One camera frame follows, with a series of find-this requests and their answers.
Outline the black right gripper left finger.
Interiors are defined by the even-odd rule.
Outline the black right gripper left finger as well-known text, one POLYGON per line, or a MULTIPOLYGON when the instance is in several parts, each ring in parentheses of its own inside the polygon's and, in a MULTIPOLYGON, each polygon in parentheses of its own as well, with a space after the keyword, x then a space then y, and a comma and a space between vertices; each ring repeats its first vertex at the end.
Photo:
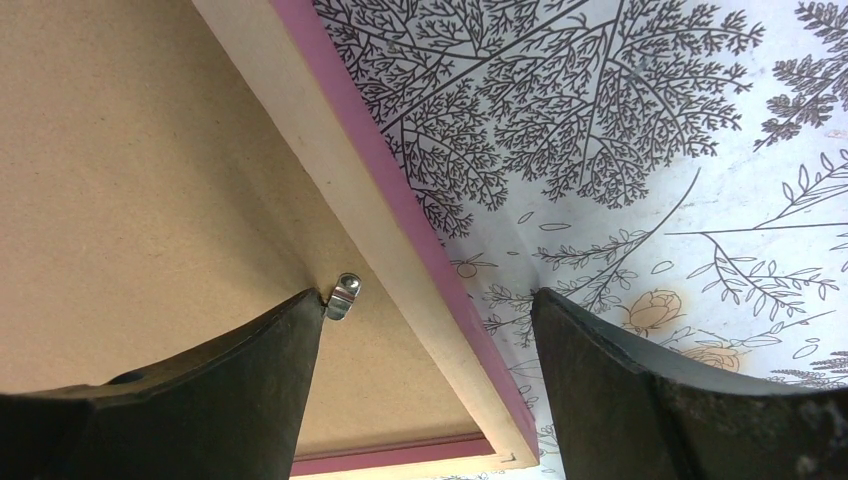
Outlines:
POLYGON ((286 479, 324 305, 305 290, 102 385, 5 394, 5 479, 286 479))

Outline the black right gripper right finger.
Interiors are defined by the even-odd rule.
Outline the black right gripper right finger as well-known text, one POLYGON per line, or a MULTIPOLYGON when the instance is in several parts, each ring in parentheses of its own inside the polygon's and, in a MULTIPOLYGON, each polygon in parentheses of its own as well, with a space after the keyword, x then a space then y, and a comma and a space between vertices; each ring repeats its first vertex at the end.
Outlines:
POLYGON ((559 293, 531 321, 569 479, 843 479, 847 392, 700 363, 559 293))

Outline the brown cardboard backing board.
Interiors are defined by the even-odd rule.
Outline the brown cardboard backing board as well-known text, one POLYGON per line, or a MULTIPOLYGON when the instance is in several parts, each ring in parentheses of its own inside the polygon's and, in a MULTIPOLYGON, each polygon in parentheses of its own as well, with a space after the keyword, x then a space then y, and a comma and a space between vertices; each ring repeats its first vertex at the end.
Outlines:
POLYGON ((302 454, 476 422, 188 1, 1 5, 1 389, 100 385, 344 272, 302 454))

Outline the light wooden picture frame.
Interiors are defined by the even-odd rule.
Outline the light wooden picture frame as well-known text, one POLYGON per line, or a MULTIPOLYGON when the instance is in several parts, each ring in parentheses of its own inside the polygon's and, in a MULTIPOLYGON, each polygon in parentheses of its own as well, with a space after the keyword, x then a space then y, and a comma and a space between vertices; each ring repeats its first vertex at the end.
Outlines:
POLYGON ((308 1, 196 9, 476 424, 298 458, 297 479, 414 479, 535 467, 536 426, 308 1))

